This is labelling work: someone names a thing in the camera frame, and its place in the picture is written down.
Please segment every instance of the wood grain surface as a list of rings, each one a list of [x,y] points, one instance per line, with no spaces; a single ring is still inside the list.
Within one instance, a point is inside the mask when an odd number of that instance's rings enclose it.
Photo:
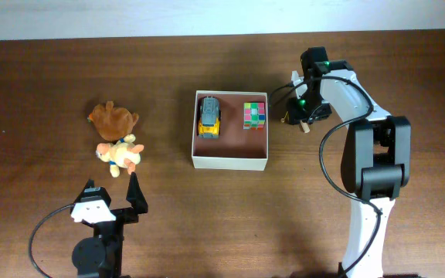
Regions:
[[[27,257],[34,225],[72,202],[88,178],[112,208],[128,175],[112,178],[94,150],[87,115],[114,100],[140,114],[139,182],[149,204],[125,226],[132,277],[286,277],[334,273],[348,241],[349,200],[325,181],[318,145],[339,122],[281,124],[270,112],[265,171],[195,170],[190,159],[196,90],[270,92],[300,70],[300,54],[326,46],[346,59],[375,101],[413,127],[411,177],[390,216],[387,274],[445,277],[445,30],[262,36],[0,42],[0,277],[38,277]],[[345,130],[325,160],[339,181]],[[92,230],[68,213],[39,230],[35,256],[72,277],[73,247]]]

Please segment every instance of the brown plush bear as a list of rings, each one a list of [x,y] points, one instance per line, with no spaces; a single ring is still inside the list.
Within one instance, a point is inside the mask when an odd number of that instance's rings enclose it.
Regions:
[[[116,141],[131,133],[138,121],[138,114],[131,114],[126,108],[114,107],[113,102],[108,101],[106,106],[96,105],[88,120],[93,122],[104,140]]]

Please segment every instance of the stuffed animal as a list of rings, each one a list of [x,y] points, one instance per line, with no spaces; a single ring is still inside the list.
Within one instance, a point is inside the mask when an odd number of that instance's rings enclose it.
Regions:
[[[99,135],[106,141],[116,141],[127,136],[138,121],[138,114],[131,114],[126,108],[113,106],[112,101],[106,102],[106,106],[98,104],[87,118],[93,122]]]
[[[135,165],[140,163],[140,152],[144,150],[144,145],[135,145],[134,141],[135,135],[129,134],[116,144],[97,145],[96,155],[100,160],[109,162],[109,172],[113,178],[120,175],[120,167],[128,169],[128,174],[131,175],[135,171]]]

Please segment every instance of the yellow toy car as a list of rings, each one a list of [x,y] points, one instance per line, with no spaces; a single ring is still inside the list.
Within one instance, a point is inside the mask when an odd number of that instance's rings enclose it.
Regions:
[[[200,105],[199,137],[219,138],[220,120],[219,101],[214,97],[203,98]]]

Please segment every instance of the open box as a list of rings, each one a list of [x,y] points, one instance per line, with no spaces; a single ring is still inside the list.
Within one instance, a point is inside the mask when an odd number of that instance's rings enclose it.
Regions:
[[[221,110],[219,138],[200,138],[197,125],[201,99],[215,97]],[[243,104],[265,103],[262,130],[243,129]],[[193,116],[192,160],[195,168],[263,171],[268,159],[267,93],[198,90]]]

